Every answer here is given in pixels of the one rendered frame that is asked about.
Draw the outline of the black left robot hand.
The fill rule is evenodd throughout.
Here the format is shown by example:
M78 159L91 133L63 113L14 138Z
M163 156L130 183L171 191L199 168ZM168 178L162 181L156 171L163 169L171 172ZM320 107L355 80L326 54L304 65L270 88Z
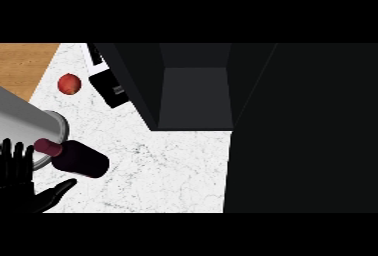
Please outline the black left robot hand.
M42 213L56 206L63 195L75 186L76 180L68 179L54 187L35 193L34 146L11 144L5 138L0 143L0 213Z

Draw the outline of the dark red wine bottle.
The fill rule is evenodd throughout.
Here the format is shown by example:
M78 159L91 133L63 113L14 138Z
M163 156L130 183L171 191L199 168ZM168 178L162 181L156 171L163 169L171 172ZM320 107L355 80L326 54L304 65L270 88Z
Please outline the dark red wine bottle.
M60 171L100 178L109 169L109 158L75 140L57 144L41 138L34 150L51 157L51 165Z

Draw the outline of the dark grey open cabinet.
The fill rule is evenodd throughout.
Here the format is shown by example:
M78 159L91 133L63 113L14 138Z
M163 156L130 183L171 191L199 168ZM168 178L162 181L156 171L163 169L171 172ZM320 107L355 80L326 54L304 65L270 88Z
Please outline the dark grey open cabinet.
M230 131L273 43L99 43L96 48L152 131Z

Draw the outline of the dark grey cabinet door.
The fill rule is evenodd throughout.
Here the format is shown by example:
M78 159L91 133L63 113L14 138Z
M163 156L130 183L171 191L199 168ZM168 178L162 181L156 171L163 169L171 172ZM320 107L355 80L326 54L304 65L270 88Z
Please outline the dark grey cabinet door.
M378 43L276 46L230 137L224 211L378 212Z

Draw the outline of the grey metal pot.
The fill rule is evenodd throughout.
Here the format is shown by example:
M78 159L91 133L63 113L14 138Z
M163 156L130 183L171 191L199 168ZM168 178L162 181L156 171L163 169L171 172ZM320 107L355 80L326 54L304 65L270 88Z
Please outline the grey metal pot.
M28 147L39 138L60 144L69 135L65 117L54 111L41 110L0 86L0 143Z

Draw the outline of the red apple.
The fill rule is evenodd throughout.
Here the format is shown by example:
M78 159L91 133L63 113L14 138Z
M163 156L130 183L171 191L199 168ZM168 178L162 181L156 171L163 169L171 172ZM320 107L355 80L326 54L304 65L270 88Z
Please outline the red apple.
M81 89L81 80L73 74L65 74L57 81L57 89L66 95L73 95Z

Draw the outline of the black rectangular appliance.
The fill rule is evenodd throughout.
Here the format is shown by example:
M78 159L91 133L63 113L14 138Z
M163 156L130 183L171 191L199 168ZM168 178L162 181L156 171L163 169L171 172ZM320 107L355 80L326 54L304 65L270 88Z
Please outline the black rectangular appliance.
M110 70L91 75L88 81L110 108L118 107L128 101L127 93Z

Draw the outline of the brown wooden board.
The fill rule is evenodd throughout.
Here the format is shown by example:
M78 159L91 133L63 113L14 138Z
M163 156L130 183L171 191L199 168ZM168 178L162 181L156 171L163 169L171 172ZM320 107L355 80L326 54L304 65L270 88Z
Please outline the brown wooden board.
M0 86L29 100L56 53L57 43L0 43Z

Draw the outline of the black flat object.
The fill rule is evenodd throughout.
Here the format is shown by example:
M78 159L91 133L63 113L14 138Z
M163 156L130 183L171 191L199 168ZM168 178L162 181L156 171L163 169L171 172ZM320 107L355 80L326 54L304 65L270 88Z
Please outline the black flat object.
M87 43L87 48L88 48L88 54L90 54L93 66L99 65L103 62L103 60L94 44Z

